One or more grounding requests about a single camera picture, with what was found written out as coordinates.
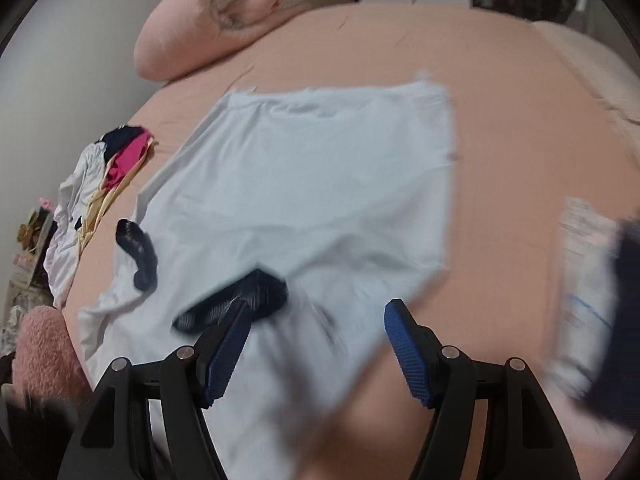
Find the pink fluffy towel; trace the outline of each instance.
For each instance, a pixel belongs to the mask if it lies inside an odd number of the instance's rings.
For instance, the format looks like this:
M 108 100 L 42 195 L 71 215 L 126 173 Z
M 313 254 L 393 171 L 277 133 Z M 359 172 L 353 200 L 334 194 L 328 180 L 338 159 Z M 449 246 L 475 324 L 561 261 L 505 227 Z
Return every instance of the pink fluffy towel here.
M 136 70 L 145 79 L 175 79 L 241 50 L 309 7 L 308 0 L 163 0 L 136 41 Z
M 62 313 L 37 306 L 24 316 L 16 341 L 13 381 L 18 399 L 59 397 L 80 406 L 91 387 L 76 357 Z

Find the mattress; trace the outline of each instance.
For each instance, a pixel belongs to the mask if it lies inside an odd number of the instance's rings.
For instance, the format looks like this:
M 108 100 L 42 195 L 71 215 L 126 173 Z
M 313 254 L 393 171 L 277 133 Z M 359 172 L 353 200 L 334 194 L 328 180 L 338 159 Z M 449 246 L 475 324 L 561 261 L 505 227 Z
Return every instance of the mattress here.
M 450 271 L 412 298 L 419 322 L 476 360 L 527 361 L 542 377 L 554 338 L 558 219 L 569 196 L 610 218 L 640 202 L 640 173 L 607 112 L 529 23 L 477 9 L 404 4 L 330 7 L 296 17 L 242 52 L 157 92 L 132 118 L 155 153 L 111 206 L 80 261 L 63 310 L 77 314 L 113 279 L 115 225 L 136 195 L 231 89 L 446 85 L 458 133 Z M 464 478 L 475 478 L 486 406 L 478 402 Z M 408 478 L 431 414 L 413 400 L 388 344 L 310 447 L 299 478 Z M 583 479 L 619 453 L 565 427 Z

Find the silver screw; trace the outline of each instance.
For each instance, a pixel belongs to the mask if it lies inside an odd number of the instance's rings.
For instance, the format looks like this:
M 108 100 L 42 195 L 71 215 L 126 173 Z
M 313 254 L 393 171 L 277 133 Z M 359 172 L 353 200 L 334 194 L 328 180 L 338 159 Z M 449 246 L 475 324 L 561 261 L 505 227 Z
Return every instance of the silver screw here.
M 523 371 L 527 367 L 527 365 L 524 364 L 524 361 L 522 359 L 518 359 L 517 357 L 509 361 L 509 366 L 519 372 Z
M 184 360 L 195 354 L 195 350 L 193 349 L 193 346 L 181 346 L 177 349 L 175 354 L 178 356 L 178 359 Z
M 127 360 L 124 357 L 118 357 L 111 362 L 111 369 L 115 372 L 119 372 L 123 368 L 127 367 Z
M 460 355 L 460 350 L 455 346 L 443 346 L 441 352 L 447 359 L 455 359 Z

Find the blue stripe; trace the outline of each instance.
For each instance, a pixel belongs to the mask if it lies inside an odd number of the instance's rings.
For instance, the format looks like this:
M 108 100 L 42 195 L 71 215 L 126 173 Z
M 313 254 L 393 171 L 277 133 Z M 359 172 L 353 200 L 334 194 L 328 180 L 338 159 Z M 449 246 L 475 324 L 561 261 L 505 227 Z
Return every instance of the blue stripe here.
M 607 321 L 606 319 L 604 319 L 600 314 L 597 313 L 596 309 L 593 308 L 589 303 L 587 303 L 586 301 L 584 301 L 582 298 L 579 298 L 578 296 L 575 296 L 573 294 L 568 294 L 567 295 L 569 298 L 571 298 L 574 301 L 577 301 L 578 304 L 581 304 L 584 308 L 586 308 L 587 310 L 589 310 L 602 324 L 604 324 L 609 330 L 613 329 L 613 326 L 611 325 L 611 323 L 609 321 Z

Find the blue gripper pad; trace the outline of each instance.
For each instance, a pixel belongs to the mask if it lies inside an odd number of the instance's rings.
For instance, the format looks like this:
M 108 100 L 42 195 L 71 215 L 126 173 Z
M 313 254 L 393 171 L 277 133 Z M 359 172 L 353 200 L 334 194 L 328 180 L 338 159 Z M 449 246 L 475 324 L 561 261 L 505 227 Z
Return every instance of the blue gripper pad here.
M 254 311 L 245 304 L 226 331 L 225 338 L 220 342 L 218 350 L 209 362 L 204 387 L 204 397 L 209 406 L 225 394 L 226 386 L 236 368 L 253 320 Z
M 401 315 L 399 309 L 406 312 Z M 385 331 L 391 341 L 402 374 L 409 390 L 415 399 L 420 400 L 425 408 L 430 408 L 433 402 L 429 380 L 429 366 L 420 355 L 418 345 L 411 332 L 416 332 L 418 325 L 413 320 L 402 301 L 393 300 L 385 307 Z

